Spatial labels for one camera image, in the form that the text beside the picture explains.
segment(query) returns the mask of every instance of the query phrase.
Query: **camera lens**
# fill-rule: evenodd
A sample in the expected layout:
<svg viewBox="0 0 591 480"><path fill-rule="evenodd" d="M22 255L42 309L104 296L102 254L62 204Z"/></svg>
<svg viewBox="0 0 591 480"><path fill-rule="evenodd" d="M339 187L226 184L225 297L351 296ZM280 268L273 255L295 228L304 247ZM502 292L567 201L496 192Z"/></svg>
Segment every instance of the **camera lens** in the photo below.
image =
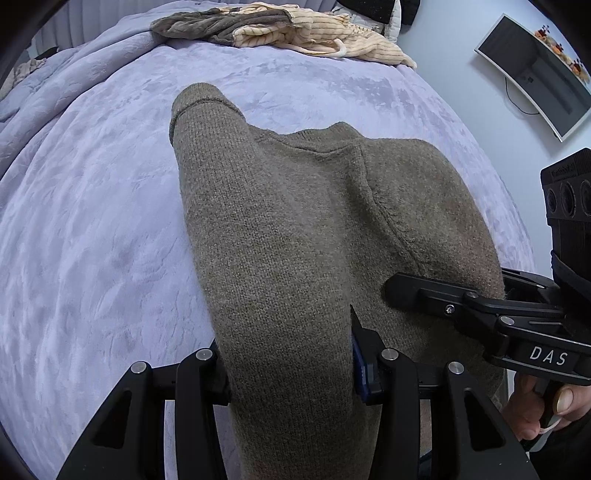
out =
<svg viewBox="0 0 591 480"><path fill-rule="evenodd" d="M588 180L581 184L581 206L585 215L591 216L591 183Z"/></svg>
<svg viewBox="0 0 591 480"><path fill-rule="evenodd" d="M562 199L562 210L567 216L572 217L574 215L574 192L570 183L564 182L560 186L560 198Z"/></svg>
<svg viewBox="0 0 591 480"><path fill-rule="evenodd" d="M554 213L556 211L556 195L554 194L554 190L548 190L548 208L550 212Z"/></svg>

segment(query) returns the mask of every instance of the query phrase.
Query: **finger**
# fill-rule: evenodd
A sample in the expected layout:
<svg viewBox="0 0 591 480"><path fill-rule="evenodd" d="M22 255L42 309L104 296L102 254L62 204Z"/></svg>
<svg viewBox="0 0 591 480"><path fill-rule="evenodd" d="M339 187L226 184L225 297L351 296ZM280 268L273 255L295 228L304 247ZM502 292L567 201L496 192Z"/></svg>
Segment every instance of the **finger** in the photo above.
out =
<svg viewBox="0 0 591 480"><path fill-rule="evenodd" d="M590 409L591 387L565 385L556 392L554 411L566 420L578 420Z"/></svg>
<svg viewBox="0 0 591 480"><path fill-rule="evenodd" d="M527 419L516 415L513 412L505 412L503 418L519 441L523 439L533 440L540 432L539 421L528 421Z"/></svg>
<svg viewBox="0 0 591 480"><path fill-rule="evenodd" d="M538 422L544 413L544 400L535 392L514 394L505 409L528 422Z"/></svg>
<svg viewBox="0 0 591 480"><path fill-rule="evenodd" d="M540 432L544 401L534 392L514 394L502 415L518 440L533 440Z"/></svg>
<svg viewBox="0 0 591 480"><path fill-rule="evenodd" d="M532 375L523 375L520 373L515 374L515 392L531 392L534 389L537 380L538 379Z"/></svg>

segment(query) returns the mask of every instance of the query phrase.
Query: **sweater cuff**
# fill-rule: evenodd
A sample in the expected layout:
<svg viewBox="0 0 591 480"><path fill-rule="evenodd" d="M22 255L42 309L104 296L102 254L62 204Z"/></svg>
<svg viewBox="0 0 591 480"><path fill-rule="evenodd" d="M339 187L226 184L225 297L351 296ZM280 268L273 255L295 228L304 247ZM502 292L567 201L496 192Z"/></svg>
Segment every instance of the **sweater cuff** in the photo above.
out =
<svg viewBox="0 0 591 480"><path fill-rule="evenodd" d="M173 102L173 116L170 120L170 129L168 130L168 137L171 144L173 143L174 127L179 116L188 108L198 103L206 102L219 102L221 108L226 107L234 110L244 119L240 109L224 97L216 86L210 83L194 83L185 88Z"/></svg>

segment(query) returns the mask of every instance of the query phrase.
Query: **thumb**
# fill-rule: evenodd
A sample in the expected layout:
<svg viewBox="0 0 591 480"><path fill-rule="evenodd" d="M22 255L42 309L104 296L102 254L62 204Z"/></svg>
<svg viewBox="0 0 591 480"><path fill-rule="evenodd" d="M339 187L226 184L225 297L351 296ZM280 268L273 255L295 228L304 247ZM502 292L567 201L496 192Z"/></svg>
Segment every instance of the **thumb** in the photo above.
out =
<svg viewBox="0 0 591 480"><path fill-rule="evenodd" d="M591 387L564 385L554 397L554 412L566 420L582 418L591 409Z"/></svg>

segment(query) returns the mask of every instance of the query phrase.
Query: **wall decoration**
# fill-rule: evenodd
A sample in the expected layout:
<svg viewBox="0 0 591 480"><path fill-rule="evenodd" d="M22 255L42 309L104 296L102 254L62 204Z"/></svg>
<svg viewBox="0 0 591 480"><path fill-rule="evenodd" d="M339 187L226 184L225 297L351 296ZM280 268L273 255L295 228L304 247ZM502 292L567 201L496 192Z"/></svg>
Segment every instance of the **wall decoration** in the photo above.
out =
<svg viewBox="0 0 591 480"><path fill-rule="evenodd" d="M566 53L562 44L558 43L555 39L550 36L550 27L543 25L542 28L534 32L535 37L544 42L554 54L559 57L564 63L568 65L570 70L581 80L583 83L591 82L589 74L579 59L573 60Z"/></svg>

